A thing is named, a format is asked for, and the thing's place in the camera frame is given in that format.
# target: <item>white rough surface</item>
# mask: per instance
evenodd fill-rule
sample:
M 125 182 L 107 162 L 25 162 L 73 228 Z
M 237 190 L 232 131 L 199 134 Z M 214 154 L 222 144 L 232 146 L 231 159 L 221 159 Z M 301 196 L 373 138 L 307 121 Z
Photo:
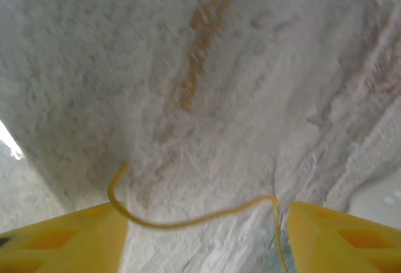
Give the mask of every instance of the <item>white rough surface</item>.
M 350 199 L 349 213 L 401 229 L 401 169 L 356 191 Z
M 0 0 L 0 119 L 32 168 L 2 154 L 0 231 L 106 201 L 125 161 L 119 197 L 164 222 L 262 193 L 344 210 L 398 169 L 400 0 L 231 0 L 191 114 L 166 117 L 198 6 Z M 270 272 L 271 219 L 131 226 L 121 272 Z

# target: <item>yellow cable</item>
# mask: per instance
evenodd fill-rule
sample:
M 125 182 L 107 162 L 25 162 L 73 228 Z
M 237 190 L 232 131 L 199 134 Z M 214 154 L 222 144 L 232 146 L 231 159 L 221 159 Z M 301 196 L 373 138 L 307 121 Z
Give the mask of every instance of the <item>yellow cable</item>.
M 115 194 L 114 194 L 115 187 L 117 186 L 117 184 L 119 183 L 121 178 L 124 176 L 124 174 L 127 172 L 128 168 L 129 168 L 128 164 L 127 163 L 124 164 L 124 166 L 119 171 L 119 173 L 114 177 L 113 181 L 111 182 L 111 184 L 109 185 L 108 190 L 107 190 L 108 198 L 110 199 L 111 204 L 124 217 L 126 217 L 129 220 L 131 220 L 135 224 L 138 224 L 138 225 L 140 225 L 142 227 L 146 227 L 146 228 L 150 228 L 150 229 L 173 230 L 173 229 L 180 229 L 180 228 L 184 228 L 184 227 L 195 226 L 195 225 L 206 223 L 206 222 L 208 222 L 210 220 L 218 219 L 218 218 L 225 217 L 225 216 L 228 216 L 228 215 L 236 215 L 236 214 L 238 214 L 240 212 L 243 212 L 243 211 L 255 206 L 256 204 L 258 204 L 260 202 L 263 202 L 263 201 L 266 201 L 266 200 L 272 201 L 272 203 L 274 205 L 274 214 L 275 214 L 275 217 L 276 217 L 276 220 L 275 220 L 276 237 L 277 237 L 277 244 L 278 244 L 278 252 L 279 252 L 279 256 L 280 256 L 280 261 L 281 261 L 281 265 L 283 266 L 283 269 L 284 269 L 285 273 L 289 273 L 289 271 L 287 269 L 287 266 L 286 266 L 286 264 L 284 262 L 283 251 L 282 251 L 282 248 L 281 248 L 279 214 L 278 214 L 278 200 L 277 200 L 276 197 L 274 197 L 274 196 L 260 196 L 260 197 L 255 198 L 254 200 L 252 200 L 252 201 L 250 201 L 248 203 L 242 204 L 241 206 L 234 207 L 232 209 L 220 210 L 218 212 L 214 212 L 212 214 L 205 215 L 203 217 L 199 217 L 197 219 L 193 219 L 193 220 L 189 220 L 189 221 L 169 223 L 169 224 L 152 223 L 152 222 L 148 222 L 148 221 L 142 220 L 141 218 L 136 217 L 133 214 L 131 214 L 115 198 Z

